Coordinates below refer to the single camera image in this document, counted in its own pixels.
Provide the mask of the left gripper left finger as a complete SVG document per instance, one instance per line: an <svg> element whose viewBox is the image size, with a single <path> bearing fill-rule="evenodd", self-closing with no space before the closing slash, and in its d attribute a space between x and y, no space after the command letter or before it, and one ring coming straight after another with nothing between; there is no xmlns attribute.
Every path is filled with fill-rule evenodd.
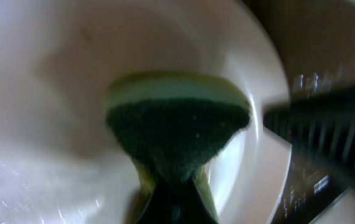
<svg viewBox="0 0 355 224"><path fill-rule="evenodd" d="M164 182L158 182L135 224L171 224L173 195Z"/></svg>

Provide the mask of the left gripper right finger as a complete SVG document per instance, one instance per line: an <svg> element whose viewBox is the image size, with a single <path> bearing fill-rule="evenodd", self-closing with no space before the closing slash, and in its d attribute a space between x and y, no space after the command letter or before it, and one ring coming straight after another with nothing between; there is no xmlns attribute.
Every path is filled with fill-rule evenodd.
<svg viewBox="0 0 355 224"><path fill-rule="evenodd" d="M205 206L193 179L189 179L177 195L180 205L179 224L218 224Z"/></svg>

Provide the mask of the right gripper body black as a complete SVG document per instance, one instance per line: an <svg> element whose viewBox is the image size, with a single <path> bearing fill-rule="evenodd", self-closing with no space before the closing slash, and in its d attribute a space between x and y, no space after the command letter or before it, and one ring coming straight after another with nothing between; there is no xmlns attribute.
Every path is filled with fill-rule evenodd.
<svg viewBox="0 0 355 224"><path fill-rule="evenodd" d="M272 106L263 125L295 150L330 163L355 188L355 85Z"/></svg>

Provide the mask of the green yellow sponge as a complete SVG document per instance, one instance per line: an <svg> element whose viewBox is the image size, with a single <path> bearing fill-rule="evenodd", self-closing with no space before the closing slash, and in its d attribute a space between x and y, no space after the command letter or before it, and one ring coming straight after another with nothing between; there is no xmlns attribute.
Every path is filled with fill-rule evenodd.
<svg viewBox="0 0 355 224"><path fill-rule="evenodd" d="M131 221L164 182L173 195L172 223L178 223L178 192L189 179L218 221L205 166L249 126L251 115L249 99L222 77L157 71L115 80L105 123L138 174L140 197Z"/></svg>

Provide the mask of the white plate with sauce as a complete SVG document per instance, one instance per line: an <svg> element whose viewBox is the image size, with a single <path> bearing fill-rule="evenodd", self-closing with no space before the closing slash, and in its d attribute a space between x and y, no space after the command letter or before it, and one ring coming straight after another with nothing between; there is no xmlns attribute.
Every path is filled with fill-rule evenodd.
<svg viewBox="0 0 355 224"><path fill-rule="evenodd" d="M106 129L110 83L220 75L253 119L207 167L221 223L270 223L291 147L263 127L289 99L265 29L238 1L0 1L0 223L130 223L133 163Z"/></svg>

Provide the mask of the pale green plate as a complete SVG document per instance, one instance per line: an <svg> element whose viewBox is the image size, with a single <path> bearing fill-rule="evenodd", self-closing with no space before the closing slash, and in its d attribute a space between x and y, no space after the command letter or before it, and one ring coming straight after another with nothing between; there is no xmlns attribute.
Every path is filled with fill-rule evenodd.
<svg viewBox="0 0 355 224"><path fill-rule="evenodd" d="M345 190L310 224L355 224L355 190Z"/></svg>

